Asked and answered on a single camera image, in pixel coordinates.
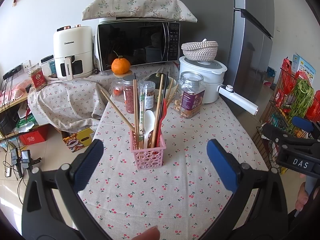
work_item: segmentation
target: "finger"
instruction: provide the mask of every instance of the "finger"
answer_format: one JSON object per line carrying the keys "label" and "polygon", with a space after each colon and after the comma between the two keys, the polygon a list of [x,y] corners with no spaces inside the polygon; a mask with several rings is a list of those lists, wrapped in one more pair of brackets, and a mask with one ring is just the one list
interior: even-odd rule
{"label": "finger", "polygon": [[303,204],[301,204],[298,200],[296,201],[296,204],[295,204],[295,208],[296,210],[298,211],[301,211],[303,209]]}
{"label": "finger", "polygon": [[141,235],[134,237],[132,240],[159,240],[160,232],[158,226],[151,227],[147,231],[144,231]]}
{"label": "finger", "polygon": [[308,202],[308,193],[304,189],[305,185],[306,183],[303,182],[298,192],[298,201],[303,205],[305,205]]}
{"label": "finger", "polygon": [[316,190],[315,190],[315,192],[313,193],[313,199],[316,198],[316,195],[318,194],[319,188],[320,188],[320,187],[317,187]]}

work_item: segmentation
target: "purple label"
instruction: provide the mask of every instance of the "purple label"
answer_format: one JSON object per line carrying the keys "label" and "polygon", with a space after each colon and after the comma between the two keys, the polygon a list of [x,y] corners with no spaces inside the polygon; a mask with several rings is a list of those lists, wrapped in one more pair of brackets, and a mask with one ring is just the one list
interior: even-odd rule
{"label": "purple label", "polygon": [[187,92],[183,92],[181,106],[184,109],[190,111],[196,108],[197,106],[201,105],[203,95],[204,95],[204,91],[196,95],[190,95]]}

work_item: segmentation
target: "floor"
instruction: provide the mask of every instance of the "floor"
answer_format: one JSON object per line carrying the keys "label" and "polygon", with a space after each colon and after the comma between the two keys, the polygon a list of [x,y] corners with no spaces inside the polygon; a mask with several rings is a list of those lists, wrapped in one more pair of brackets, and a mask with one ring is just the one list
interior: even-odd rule
{"label": "floor", "polygon": [[[270,99],[272,93],[273,91],[270,88],[263,86],[259,98],[256,102],[256,104],[259,106],[258,114],[256,116],[252,116],[248,112],[244,112],[238,117],[240,123],[251,137],[255,134],[256,127],[261,125],[259,118],[266,108],[268,100]],[[62,141],[61,134],[57,132],[53,127],[51,127],[49,130],[47,141],[35,145],[30,145],[27,148],[30,149],[31,157],[33,159],[37,159],[39,157],[42,158],[41,163],[38,165],[43,171],[58,169],[63,163],[71,163],[79,153],[85,151],[85,149],[81,149],[76,153],[72,153]],[[4,161],[4,159],[5,152],[1,151],[1,163],[2,161]],[[21,233],[22,204],[19,201],[17,193],[17,187],[20,181],[16,179],[13,173],[11,174],[11,177],[6,178],[4,176],[4,168],[0,167],[0,170],[1,169],[0,208],[9,219],[9,221]],[[287,171],[285,174],[281,175],[281,179],[284,185],[288,211],[291,211],[294,209],[294,204],[297,199],[297,193],[304,179],[300,179],[299,174],[294,171]],[[25,184],[21,182],[19,193],[22,202],[25,189]],[[59,192],[57,190],[54,190],[53,193],[66,224],[72,226],[72,220],[68,215]]]}

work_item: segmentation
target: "pink basket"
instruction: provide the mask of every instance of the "pink basket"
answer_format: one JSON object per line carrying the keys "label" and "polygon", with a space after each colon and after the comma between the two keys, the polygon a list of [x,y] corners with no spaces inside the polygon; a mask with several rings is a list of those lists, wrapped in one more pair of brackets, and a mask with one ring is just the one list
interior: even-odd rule
{"label": "pink basket", "polygon": [[160,134],[160,147],[137,150],[133,143],[135,136],[130,131],[130,149],[138,169],[149,169],[162,166],[163,151],[166,148],[162,133]]}

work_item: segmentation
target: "orange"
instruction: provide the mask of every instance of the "orange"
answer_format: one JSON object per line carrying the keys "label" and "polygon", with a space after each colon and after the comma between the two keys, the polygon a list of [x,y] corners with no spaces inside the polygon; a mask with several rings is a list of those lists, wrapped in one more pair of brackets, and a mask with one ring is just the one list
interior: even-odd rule
{"label": "orange", "polygon": [[111,69],[112,69],[113,73],[118,74],[118,75],[122,75],[122,74],[127,73],[130,69],[130,66],[131,66],[129,60],[127,60],[126,58],[124,58],[122,56],[119,56],[118,54],[117,54],[117,56],[118,56],[118,58],[116,58],[111,64]]}

